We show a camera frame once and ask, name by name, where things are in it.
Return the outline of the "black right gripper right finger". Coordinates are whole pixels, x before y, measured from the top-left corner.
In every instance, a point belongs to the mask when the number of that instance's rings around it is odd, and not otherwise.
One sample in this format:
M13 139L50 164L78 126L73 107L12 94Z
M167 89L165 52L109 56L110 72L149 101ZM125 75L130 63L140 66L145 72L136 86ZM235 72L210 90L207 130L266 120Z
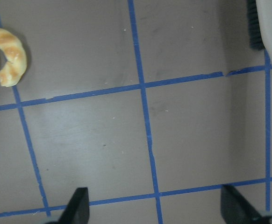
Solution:
M232 185L221 187L221 217L226 224L272 224L272 214L262 215Z

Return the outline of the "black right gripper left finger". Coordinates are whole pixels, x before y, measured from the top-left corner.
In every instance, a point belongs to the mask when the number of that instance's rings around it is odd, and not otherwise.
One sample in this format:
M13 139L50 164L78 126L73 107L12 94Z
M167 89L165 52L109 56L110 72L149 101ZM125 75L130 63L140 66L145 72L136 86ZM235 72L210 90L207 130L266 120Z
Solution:
M59 218L49 217L42 224L87 224L90 218L88 188L77 188Z

